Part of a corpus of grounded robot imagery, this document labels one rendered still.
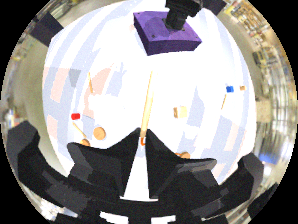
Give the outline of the red cylinder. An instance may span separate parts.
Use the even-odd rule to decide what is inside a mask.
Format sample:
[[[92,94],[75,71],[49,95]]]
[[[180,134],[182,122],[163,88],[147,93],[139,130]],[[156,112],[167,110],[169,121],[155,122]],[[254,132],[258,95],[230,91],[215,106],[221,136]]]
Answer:
[[[80,113],[72,113],[72,120],[78,120],[80,119],[81,115]]]

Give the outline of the light wooden block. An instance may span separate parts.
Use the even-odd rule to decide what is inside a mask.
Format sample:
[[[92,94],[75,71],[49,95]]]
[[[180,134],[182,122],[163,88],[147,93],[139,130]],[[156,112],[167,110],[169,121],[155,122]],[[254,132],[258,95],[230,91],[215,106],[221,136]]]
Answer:
[[[188,117],[188,107],[182,105],[182,107],[173,107],[174,119],[185,119]]]

